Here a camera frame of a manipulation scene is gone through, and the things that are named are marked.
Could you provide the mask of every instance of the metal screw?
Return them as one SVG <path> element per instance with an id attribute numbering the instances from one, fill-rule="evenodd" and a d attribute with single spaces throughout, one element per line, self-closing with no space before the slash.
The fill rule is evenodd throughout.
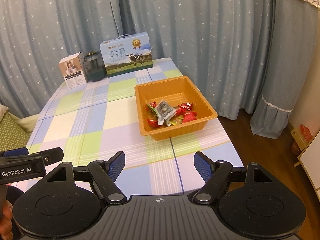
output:
<path id="1" fill-rule="evenodd" d="M 207 193 L 200 193 L 196 196 L 196 199 L 199 201 L 209 201 L 211 196 Z"/>
<path id="2" fill-rule="evenodd" d="M 113 193 L 108 196 L 111 201 L 120 201 L 123 200 L 124 196 L 120 193 Z"/>

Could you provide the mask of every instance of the round black disc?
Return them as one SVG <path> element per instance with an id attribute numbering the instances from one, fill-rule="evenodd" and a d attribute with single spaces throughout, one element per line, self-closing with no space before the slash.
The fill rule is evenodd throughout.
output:
<path id="1" fill-rule="evenodd" d="M 20 229 L 37 237 L 62 238 L 85 230 L 97 220 L 100 201 L 92 192 L 79 187 L 57 191 L 58 194 L 40 196 L 33 201 L 27 191 L 17 200 L 13 210 L 27 210 L 14 212 Z"/>
<path id="2" fill-rule="evenodd" d="M 283 237 L 296 232 L 306 215 L 302 201 L 290 190 L 279 189 L 277 195 L 266 183 L 256 187 L 235 189 L 220 200 L 219 214 L 230 229 L 257 238 Z"/>

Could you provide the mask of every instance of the cow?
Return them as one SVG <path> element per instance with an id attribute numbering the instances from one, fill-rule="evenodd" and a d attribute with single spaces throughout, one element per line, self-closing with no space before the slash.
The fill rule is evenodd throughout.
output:
<path id="1" fill-rule="evenodd" d="M 144 63 L 143 55 L 134 55 L 133 53 L 127 54 L 126 56 L 129 57 L 130 61 L 134 64 L 134 67 L 137 66 L 137 63 L 140 62 L 141 65 Z"/>

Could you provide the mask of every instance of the tablecloth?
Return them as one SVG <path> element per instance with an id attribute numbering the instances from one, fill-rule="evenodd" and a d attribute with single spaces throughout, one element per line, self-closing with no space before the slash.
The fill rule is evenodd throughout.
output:
<path id="1" fill-rule="evenodd" d="M 202 151 L 212 160 L 234 166 L 242 162 L 217 118 L 201 131 L 154 141 L 139 132 L 134 96 L 136 84 L 180 76 L 170 58 L 154 61 L 151 69 L 89 82 L 67 90 L 62 84 L 41 111 L 27 148 L 30 153 L 61 147 L 63 161 L 84 166 L 93 160 L 108 160 L 125 152 L 124 170 L 116 180 L 127 196 L 168 195 L 200 188 L 204 181 L 193 165 L 193 155 Z M 52 170 L 58 164 L 47 167 Z M 16 186 L 29 189 L 39 179 Z M 77 185 L 90 189 L 88 183 Z"/>

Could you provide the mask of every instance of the orange basket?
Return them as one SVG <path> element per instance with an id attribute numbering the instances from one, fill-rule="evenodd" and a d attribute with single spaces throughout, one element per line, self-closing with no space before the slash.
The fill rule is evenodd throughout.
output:
<path id="1" fill-rule="evenodd" d="M 156 141 L 199 131 L 205 127 L 209 120 L 218 116 L 207 99 L 187 76 L 136 85 L 134 90 L 140 133 L 142 135 L 150 135 Z M 161 100 L 166 101 L 170 106 L 193 103 L 193 111 L 197 113 L 197 120 L 174 126 L 150 127 L 147 119 L 152 118 L 153 114 L 147 111 L 145 106 L 154 101 L 158 104 Z"/>

